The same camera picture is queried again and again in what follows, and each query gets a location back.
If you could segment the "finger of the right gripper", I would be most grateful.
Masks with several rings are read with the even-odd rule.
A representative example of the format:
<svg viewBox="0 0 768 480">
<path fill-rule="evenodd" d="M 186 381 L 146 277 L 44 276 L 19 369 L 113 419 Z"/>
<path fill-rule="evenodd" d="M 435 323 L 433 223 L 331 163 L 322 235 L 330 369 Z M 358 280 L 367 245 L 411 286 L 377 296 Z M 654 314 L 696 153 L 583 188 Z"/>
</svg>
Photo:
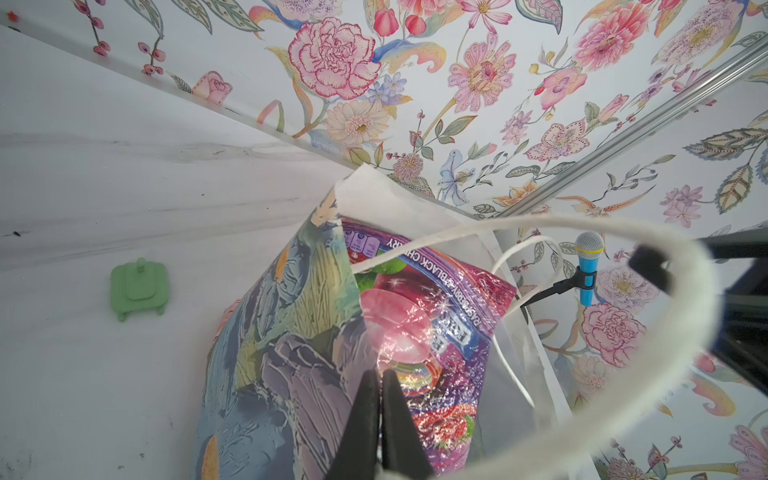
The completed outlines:
<svg viewBox="0 0 768 480">
<path fill-rule="evenodd" d="M 767 293 L 767 227 L 753 227 L 736 233 L 703 237 L 696 241 L 679 241 L 675 249 L 663 253 L 661 246 L 641 245 L 629 260 L 629 267 L 654 287 L 671 294 L 679 279 L 704 272 L 708 262 L 749 260 L 747 271 L 727 290 L 728 294 Z"/>
</svg>

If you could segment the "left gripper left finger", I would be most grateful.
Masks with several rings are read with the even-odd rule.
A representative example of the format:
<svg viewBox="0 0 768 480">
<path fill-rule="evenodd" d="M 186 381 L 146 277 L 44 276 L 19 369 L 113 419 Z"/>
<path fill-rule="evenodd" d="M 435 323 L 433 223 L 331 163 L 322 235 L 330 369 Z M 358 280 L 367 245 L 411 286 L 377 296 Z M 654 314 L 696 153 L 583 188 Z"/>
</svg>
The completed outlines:
<svg viewBox="0 0 768 480">
<path fill-rule="evenodd" d="M 375 369 L 360 381 L 349 418 L 327 480 L 371 480 L 377 468 L 380 380 Z"/>
</svg>

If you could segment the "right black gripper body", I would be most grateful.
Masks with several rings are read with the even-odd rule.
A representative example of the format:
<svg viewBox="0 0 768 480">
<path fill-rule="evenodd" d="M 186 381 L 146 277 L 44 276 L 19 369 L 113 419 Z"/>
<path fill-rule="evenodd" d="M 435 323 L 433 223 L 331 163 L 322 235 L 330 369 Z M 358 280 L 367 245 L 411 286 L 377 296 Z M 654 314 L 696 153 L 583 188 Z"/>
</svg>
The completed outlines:
<svg viewBox="0 0 768 480">
<path fill-rule="evenodd" d="M 712 353 L 767 394 L 767 259 L 750 268 L 725 292 L 722 327 Z"/>
</svg>

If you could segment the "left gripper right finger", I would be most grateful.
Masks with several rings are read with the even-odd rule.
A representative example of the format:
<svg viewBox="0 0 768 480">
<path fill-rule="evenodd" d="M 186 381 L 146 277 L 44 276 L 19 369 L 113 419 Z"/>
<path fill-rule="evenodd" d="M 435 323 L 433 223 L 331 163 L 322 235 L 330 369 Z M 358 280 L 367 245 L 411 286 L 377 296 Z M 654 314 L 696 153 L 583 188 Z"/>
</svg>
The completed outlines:
<svg viewBox="0 0 768 480">
<path fill-rule="evenodd" d="M 407 479 L 429 479 L 431 464 L 423 449 L 397 374 L 386 370 L 381 391 L 383 471 Z"/>
</svg>

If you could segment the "floral paper gift bag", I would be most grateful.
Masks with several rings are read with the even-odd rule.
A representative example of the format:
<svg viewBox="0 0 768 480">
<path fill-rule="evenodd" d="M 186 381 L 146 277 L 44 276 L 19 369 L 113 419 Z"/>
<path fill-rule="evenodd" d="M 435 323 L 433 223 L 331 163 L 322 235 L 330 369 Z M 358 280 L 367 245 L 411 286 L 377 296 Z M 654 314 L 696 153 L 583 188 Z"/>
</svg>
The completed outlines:
<svg viewBox="0 0 768 480">
<path fill-rule="evenodd" d="M 369 347 L 360 344 L 362 310 L 354 276 L 420 247 L 433 247 L 497 276 L 503 254 L 482 237 L 494 231 L 556 226 L 624 237 L 663 253 L 678 231 L 647 222 L 523 215 L 458 222 L 377 170 L 362 166 L 337 182 L 220 329 L 207 362 L 197 430 L 197 479 L 326 479 L 350 415 Z M 679 279 L 663 316 L 638 340 L 613 323 L 621 312 L 590 315 L 586 337 L 624 368 L 581 410 L 517 439 L 520 408 L 481 403 L 502 383 L 485 376 L 465 466 L 441 479 L 555 479 L 611 435 L 633 426 L 686 376 L 721 323 L 712 262 Z"/>
</svg>

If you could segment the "purple Fox's berries candy bag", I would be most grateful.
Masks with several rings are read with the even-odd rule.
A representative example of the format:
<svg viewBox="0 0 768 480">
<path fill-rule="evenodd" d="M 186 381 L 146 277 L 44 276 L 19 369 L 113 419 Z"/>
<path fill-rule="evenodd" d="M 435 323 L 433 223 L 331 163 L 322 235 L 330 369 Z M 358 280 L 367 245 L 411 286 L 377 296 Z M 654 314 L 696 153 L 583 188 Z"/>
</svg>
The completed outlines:
<svg viewBox="0 0 768 480">
<path fill-rule="evenodd" d="M 469 456 L 492 340 L 514 286 L 433 247 L 355 274 L 369 352 L 360 373 L 393 372 L 411 424 L 411 478 L 462 469 Z"/>
</svg>

